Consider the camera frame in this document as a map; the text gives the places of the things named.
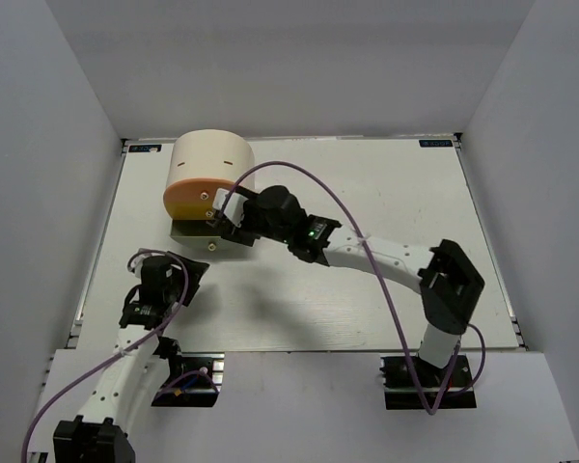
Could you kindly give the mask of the beige orange round organizer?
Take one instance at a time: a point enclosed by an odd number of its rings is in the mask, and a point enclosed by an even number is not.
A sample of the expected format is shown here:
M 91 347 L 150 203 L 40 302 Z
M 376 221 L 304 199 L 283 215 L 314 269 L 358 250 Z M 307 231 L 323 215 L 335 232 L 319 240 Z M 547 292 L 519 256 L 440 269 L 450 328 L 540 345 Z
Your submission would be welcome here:
M 230 189 L 255 166 L 255 155 L 242 137 L 220 129 L 187 132 L 172 148 L 163 204 L 177 243 L 214 252 L 227 245 L 209 224 L 218 189 Z

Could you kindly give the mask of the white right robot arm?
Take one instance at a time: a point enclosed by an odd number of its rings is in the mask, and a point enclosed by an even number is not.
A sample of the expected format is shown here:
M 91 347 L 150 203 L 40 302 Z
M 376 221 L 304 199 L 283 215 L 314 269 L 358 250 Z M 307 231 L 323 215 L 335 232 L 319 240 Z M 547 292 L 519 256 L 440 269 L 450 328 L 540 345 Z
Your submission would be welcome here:
M 450 359 L 484 289 L 482 275 L 456 242 L 444 239 L 437 246 L 422 247 L 360 237 L 337 220 L 307 213 L 282 185 L 260 193 L 220 188 L 213 208 L 225 240 L 253 246 L 266 238 L 284 244 L 302 261 L 381 274 L 416 292 L 427 321 L 417 374 L 430 385 L 450 375 Z

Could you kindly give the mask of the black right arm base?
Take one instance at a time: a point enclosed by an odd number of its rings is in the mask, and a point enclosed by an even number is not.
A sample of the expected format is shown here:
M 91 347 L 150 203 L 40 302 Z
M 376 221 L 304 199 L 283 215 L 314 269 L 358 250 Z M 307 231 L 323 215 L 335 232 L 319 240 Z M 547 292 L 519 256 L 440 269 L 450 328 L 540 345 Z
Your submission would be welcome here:
M 444 384 L 445 368 L 435 368 L 418 358 L 412 358 L 424 389 L 429 407 L 434 406 L 437 394 Z M 405 358 L 401 355 L 380 358 L 380 372 L 383 377 L 385 407 L 389 411 L 423 410 Z M 473 377 L 466 355 L 459 355 L 446 386 L 446 392 L 439 404 L 439 410 L 476 409 L 477 401 Z

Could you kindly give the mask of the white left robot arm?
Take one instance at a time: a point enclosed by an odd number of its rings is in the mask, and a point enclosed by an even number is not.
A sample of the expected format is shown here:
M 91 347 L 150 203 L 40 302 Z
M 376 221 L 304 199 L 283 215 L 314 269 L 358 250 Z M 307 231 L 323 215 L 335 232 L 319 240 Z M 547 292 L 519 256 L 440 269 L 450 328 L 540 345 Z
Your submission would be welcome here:
M 99 378 L 74 419 L 60 421 L 52 436 L 56 462 L 134 462 L 129 442 L 137 415 L 184 374 L 179 344 L 163 332 L 187 307 L 209 269 L 173 252 L 141 249 L 126 265 L 137 279 L 124 298 L 112 356 L 74 380 Z

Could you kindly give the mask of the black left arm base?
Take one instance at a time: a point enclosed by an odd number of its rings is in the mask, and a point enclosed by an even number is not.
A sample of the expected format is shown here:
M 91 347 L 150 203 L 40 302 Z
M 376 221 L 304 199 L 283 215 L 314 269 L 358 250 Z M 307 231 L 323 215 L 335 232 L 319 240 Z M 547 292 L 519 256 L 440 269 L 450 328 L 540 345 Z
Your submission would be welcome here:
M 152 401 L 158 408 L 212 408 L 220 395 L 224 353 L 179 353 L 169 361 L 170 373 Z

